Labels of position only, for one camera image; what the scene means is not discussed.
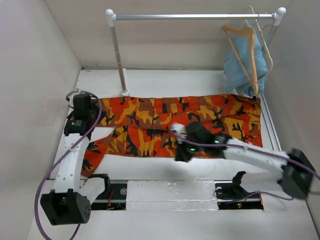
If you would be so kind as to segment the orange camouflage trousers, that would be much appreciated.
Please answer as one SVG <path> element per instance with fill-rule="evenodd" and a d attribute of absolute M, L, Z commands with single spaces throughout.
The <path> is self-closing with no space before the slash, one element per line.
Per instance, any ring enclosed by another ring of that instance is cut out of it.
<path fill-rule="evenodd" d="M 173 124 L 201 123 L 214 134 L 224 133 L 261 147 L 261 104 L 257 97 L 235 94 L 167 98 L 103 98 L 100 128 L 113 131 L 91 142 L 81 174 L 91 176 L 105 155 L 173 158 Z"/>

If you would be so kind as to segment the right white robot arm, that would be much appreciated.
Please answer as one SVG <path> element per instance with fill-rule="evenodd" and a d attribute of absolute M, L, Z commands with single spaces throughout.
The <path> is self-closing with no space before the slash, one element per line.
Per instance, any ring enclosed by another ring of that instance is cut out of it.
<path fill-rule="evenodd" d="M 177 162 L 189 162 L 198 153 L 211 158 L 243 162 L 267 171 L 260 180 L 268 179 L 280 186 L 288 200 L 305 200 L 314 177 L 319 177 L 306 155 L 298 149 L 290 152 L 270 151 L 245 143 L 225 133 L 211 133 L 201 123 L 174 123 L 169 130 L 177 141 Z"/>

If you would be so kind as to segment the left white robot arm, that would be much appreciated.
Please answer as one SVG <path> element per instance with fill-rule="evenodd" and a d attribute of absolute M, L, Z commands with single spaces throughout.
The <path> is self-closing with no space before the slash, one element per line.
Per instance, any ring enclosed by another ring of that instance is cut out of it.
<path fill-rule="evenodd" d="M 85 152 L 91 134 L 102 114 L 97 96 L 87 91 L 73 91 L 66 96 L 73 111 L 67 119 L 64 134 L 64 154 L 59 164 L 53 188 L 40 198 L 40 205 L 53 226 L 86 224 L 92 203 L 111 194 L 111 181 L 105 174 L 94 174 L 81 181 Z"/>

